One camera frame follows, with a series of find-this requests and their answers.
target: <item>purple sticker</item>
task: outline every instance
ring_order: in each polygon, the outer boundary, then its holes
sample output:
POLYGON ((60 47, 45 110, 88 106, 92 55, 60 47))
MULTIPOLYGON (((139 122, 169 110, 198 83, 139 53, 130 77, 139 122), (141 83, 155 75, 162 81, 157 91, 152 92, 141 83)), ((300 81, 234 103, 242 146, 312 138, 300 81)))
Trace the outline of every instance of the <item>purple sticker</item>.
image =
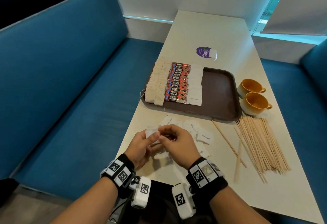
POLYGON ((209 57, 210 49, 211 48, 208 48, 208 47, 197 48, 197 54, 204 58, 211 58, 211 57, 209 57))

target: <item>left hand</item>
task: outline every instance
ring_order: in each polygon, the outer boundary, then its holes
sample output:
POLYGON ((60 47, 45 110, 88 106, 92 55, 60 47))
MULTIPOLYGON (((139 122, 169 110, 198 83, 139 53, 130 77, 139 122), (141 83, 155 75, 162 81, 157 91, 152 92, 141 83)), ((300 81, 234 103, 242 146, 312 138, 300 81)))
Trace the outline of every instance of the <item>left hand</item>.
POLYGON ((141 169, 149 161, 150 156, 163 148, 162 144, 156 144, 150 147, 152 143, 159 139, 159 136, 160 133, 155 132, 146 138, 145 130, 134 135, 124 154, 133 162, 135 170, 141 169))

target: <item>coffee cup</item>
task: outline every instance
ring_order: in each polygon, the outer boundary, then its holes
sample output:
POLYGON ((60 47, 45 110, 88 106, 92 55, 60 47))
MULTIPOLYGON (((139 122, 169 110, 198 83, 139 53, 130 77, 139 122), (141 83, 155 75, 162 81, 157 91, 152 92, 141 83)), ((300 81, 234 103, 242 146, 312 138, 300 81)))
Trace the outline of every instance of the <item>coffee cup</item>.
POLYGON ((241 108, 245 114, 259 115, 264 110, 270 110, 272 105, 268 100, 257 92, 249 92, 245 98, 241 100, 241 108))
POLYGON ((259 82, 252 79, 242 80, 237 88, 237 92, 241 98, 244 98, 249 92, 264 93, 265 91, 266 89, 259 82))

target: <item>floor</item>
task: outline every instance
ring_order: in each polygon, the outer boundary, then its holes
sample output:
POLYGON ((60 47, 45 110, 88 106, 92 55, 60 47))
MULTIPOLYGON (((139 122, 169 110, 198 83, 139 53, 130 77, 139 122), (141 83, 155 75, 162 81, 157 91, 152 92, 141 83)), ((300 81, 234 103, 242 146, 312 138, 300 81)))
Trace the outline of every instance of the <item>floor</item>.
MULTIPOLYGON (((0 224, 48 224, 70 204, 71 201, 66 199, 19 186, 0 208, 0 224)), ((121 209, 122 207, 111 218, 118 220, 121 209)))

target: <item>table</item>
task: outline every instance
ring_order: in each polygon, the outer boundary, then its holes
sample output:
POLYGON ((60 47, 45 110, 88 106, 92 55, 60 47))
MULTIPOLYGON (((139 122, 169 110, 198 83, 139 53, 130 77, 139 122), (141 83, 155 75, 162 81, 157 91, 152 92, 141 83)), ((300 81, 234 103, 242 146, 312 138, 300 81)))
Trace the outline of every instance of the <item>table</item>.
MULTIPOLYGON (((263 184, 249 157, 243 152, 242 159, 248 168, 241 166, 240 181, 235 184, 233 176, 236 157, 210 120, 192 115, 178 115, 169 110, 164 112, 160 107, 148 108, 141 101, 117 155, 126 150, 136 132, 146 129, 147 126, 157 125, 166 115, 181 121, 195 119, 215 135, 214 146, 205 145, 210 153, 209 159, 224 172, 231 188, 250 206, 319 224, 324 223, 245 21, 239 18, 178 11, 160 56, 175 62, 227 70, 234 74, 236 85, 246 78, 260 82, 267 89, 263 95, 273 108, 266 110, 259 117, 268 120, 292 170, 286 175, 269 171, 265 173, 268 184, 263 184), (217 59, 200 57, 196 53, 198 47, 216 49, 217 59)), ((236 123, 219 123, 219 126, 237 150, 239 138, 234 130, 236 123)), ((172 161, 152 159, 137 172, 139 176, 147 176, 171 185, 186 182, 186 174, 185 169, 172 161)))

